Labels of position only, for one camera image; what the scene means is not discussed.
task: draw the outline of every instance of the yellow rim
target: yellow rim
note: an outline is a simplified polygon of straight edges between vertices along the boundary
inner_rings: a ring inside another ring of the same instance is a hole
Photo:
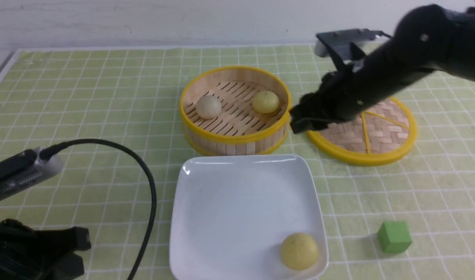
[[[314,144],[326,154],[332,156],[333,158],[338,159],[339,161],[344,161],[350,165],[362,165],[362,166],[376,166],[376,165],[387,165],[393,163],[401,158],[403,158],[410,149],[412,149],[416,139],[417,139],[417,123],[410,112],[410,110],[403,105],[396,98],[389,98],[389,100],[396,103],[401,110],[407,115],[409,120],[409,136],[407,140],[401,145],[398,149],[384,153],[384,154],[361,154],[358,152],[353,152],[349,150],[342,149],[333,143],[326,140],[316,131],[307,131],[308,138],[314,142]],[[364,128],[365,138],[367,140],[367,130]]]
[[[193,149],[195,149],[198,153],[204,155],[204,156],[218,156],[217,154],[212,154],[211,152],[207,152],[203,149],[201,149],[198,145],[196,145],[193,141],[191,141],[191,139],[188,137],[187,133],[184,132],[184,134],[186,135],[186,140],[187,142],[189,143],[189,145],[191,145],[191,147],[193,147]],[[286,140],[286,137],[288,136],[288,132],[286,131],[286,133],[284,134],[284,137],[282,137],[282,139],[277,142],[276,144],[274,144],[272,147],[270,147],[269,149],[266,149],[265,151],[261,152],[261,153],[258,153],[258,154],[270,154],[271,152],[277,150],[277,148],[282,145],[282,143]]]
[[[191,122],[189,117],[187,117],[186,113],[184,113],[184,97],[186,96],[186,92],[196,81],[198,81],[200,78],[202,78],[206,75],[209,75],[209,74],[212,74],[212,73],[215,73],[215,72],[218,72],[218,71],[223,71],[223,70],[227,70],[227,69],[236,69],[236,68],[250,69],[250,70],[254,70],[254,71],[264,73],[264,74],[270,76],[271,78],[273,78],[276,82],[280,83],[280,85],[286,91],[286,95],[288,97],[288,106],[286,108],[286,112],[284,113],[284,115],[282,115],[282,117],[277,122],[275,122],[275,124],[271,125],[269,128],[264,129],[263,131],[259,131],[257,133],[252,133],[252,134],[248,134],[248,135],[241,135],[241,136],[218,135],[218,134],[215,134],[215,133],[205,131],[202,128],[199,128],[193,122]],[[286,87],[286,85],[281,80],[279,80],[272,73],[270,73],[268,71],[264,71],[263,69],[250,67],[250,66],[241,66],[241,65],[220,67],[220,68],[212,69],[211,71],[207,71],[207,72],[199,75],[198,77],[194,78],[186,86],[186,88],[182,92],[182,95],[181,95],[180,100],[179,100],[179,110],[180,110],[180,114],[182,115],[182,121],[186,124],[186,126],[190,130],[192,130],[195,133],[203,136],[206,139],[211,139],[215,142],[221,142],[221,143],[226,143],[226,144],[246,144],[246,143],[249,143],[249,142],[255,142],[255,141],[262,140],[264,138],[269,137],[270,135],[275,133],[278,129],[280,129],[282,126],[284,126],[285,124],[287,124],[289,122],[289,109],[290,108],[291,108],[291,94],[288,90],[288,87]]]

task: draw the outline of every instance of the white plate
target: white plate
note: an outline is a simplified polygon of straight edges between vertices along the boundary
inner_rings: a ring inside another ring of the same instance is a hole
[[[310,269],[280,261],[282,241],[310,234],[321,255]],[[295,155],[197,157],[181,168],[170,232],[178,280],[308,280],[328,265],[310,169]]]

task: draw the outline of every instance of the bamboo steamer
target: bamboo steamer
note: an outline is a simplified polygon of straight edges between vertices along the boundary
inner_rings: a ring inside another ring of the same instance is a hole
[[[253,110],[251,100],[260,91],[279,97],[279,108],[270,114]],[[213,95],[222,105],[215,119],[196,113],[197,101]],[[269,154],[289,131],[291,94],[273,74],[248,66],[227,66],[201,74],[182,92],[179,110],[189,144],[206,156]]]

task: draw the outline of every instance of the green grid tablecloth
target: green grid tablecloth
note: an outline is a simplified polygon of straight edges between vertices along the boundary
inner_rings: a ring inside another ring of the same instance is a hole
[[[137,279],[173,279],[168,267],[171,211],[186,142],[178,97],[198,74],[218,66],[258,66],[279,76],[293,101],[334,67],[309,45],[167,50],[21,52],[0,83],[0,161],[73,138],[122,143],[147,162],[159,198]],[[322,280],[475,280],[475,83],[436,73],[397,94],[419,124],[415,148],[397,163],[354,167],[290,135],[276,153],[307,159],[328,236]],[[60,154],[65,170],[0,203],[0,220],[35,229],[84,226],[93,249],[79,252],[81,279],[125,279],[150,207],[137,164],[107,147]],[[414,239],[401,255],[381,252],[374,233],[405,220]]]

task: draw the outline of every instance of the green cube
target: green cube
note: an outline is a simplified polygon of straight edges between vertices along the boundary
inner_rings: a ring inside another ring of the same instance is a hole
[[[388,254],[403,253],[412,244],[405,221],[386,221],[377,232],[381,250]]]

